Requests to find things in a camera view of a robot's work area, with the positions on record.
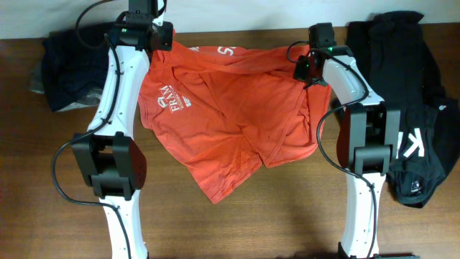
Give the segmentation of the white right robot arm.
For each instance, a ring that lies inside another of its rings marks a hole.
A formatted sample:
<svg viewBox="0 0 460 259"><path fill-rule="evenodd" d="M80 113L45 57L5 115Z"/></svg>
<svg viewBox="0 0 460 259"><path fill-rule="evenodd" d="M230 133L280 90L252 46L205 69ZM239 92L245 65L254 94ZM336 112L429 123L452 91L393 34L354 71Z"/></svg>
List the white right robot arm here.
<svg viewBox="0 0 460 259"><path fill-rule="evenodd" d="M295 78L307 86L330 86L340 104L326 115L344 113L336 142L338 160L326 159L346 175L346 223L337 256L381 258L380 193L397 155L400 112L386 107L372 90L347 46L311 48L298 58Z"/></svg>

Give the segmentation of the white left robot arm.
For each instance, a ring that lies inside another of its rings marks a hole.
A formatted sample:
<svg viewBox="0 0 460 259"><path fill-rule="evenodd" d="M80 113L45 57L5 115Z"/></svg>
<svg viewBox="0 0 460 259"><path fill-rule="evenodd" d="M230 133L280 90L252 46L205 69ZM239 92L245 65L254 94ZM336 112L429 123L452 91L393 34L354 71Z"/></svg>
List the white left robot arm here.
<svg viewBox="0 0 460 259"><path fill-rule="evenodd" d="M108 67L102 97L85 133L70 145L85 184L104 210L113 258L148 258L139 200L147 160L134 141L134 115L151 54L172 48L166 1L130 1L105 34Z"/></svg>

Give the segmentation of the orange t-shirt with white print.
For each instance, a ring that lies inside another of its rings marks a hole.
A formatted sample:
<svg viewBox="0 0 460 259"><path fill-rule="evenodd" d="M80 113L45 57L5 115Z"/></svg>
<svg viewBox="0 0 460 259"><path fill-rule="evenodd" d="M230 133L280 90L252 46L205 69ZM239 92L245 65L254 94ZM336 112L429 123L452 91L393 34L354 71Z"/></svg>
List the orange t-shirt with white print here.
<svg viewBox="0 0 460 259"><path fill-rule="evenodd" d="M260 167L315 152L331 87L294 79L290 57L307 52L174 42L152 55L138 98L142 124L216 204Z"/></svg>

